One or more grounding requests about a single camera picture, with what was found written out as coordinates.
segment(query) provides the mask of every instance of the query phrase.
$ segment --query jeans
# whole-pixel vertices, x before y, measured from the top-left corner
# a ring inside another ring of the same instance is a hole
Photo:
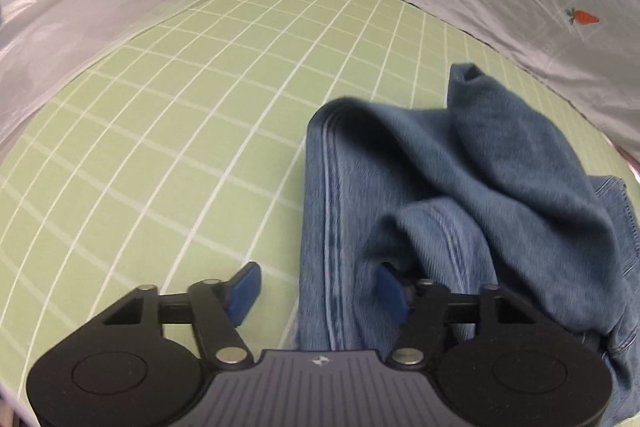
[[[454,293],[500,284],[598,350],[614,378],[604,427],[640,409],[640,245],[625,186],[587,176],[553,123],[476,66],[451,68],[446,109],[325,105],[305,178],[302,349],[386,355],[398,330],[374,270],[418,262]]]

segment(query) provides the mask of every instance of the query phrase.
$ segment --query silver screw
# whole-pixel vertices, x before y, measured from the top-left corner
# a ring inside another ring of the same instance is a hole
[[[216,358],[224,363],[240,363],[248,356],[249,353],[242,347],[223,347],[216,353]]]
[[[402,365],[415,365],[424,360],[424,353],[415,347],[401,347],[393,352],[391,358]]]

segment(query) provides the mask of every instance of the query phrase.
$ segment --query carrot print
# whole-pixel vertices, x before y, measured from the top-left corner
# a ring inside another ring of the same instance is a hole
[[[573,24],[576,21],[578,24],[594,24],[596,22],[600,22],[595,15],[591,15],[588,12],[583,10],[577,10],[575,8],[571,8],[570,10],[564,10],[564,13],[569,17],[569,23]]]

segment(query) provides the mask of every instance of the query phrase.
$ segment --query green cutting mat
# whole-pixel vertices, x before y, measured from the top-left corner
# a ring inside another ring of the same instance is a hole
[[[181,292],[253,259],[242,326],[282,347],[296,313],[306,123],[350,95],[443,107],[478,64],[550,117],[592,173],[640,186],[570,105],[399,0],[206,0],[78,76],[0,168],[0,381],[24,400],[46,349],[136,285]],[[168,335],[193,348],[184,327]]]

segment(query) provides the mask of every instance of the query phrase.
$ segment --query black circular pad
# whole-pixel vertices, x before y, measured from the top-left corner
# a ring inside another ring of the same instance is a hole
[[[498,358],[494,363],[494,378],[519,393],[550,393],[564,384],[566,367],[553,355],[524,349]]]
[[[568,334],[509,325],[451,349],[438,368],[445,399],[478,427],[590,427],[612,390],[596,353]]]
[[[43,427],[156,427],[193,403],[200,361],[157,331],[79,330],[31,369],[27,393]]]
[[[73,379],[83,391],[91,394],[126,393],[145,380],[146,362],[131,353],[99,353],[86,357],[76,365]]]

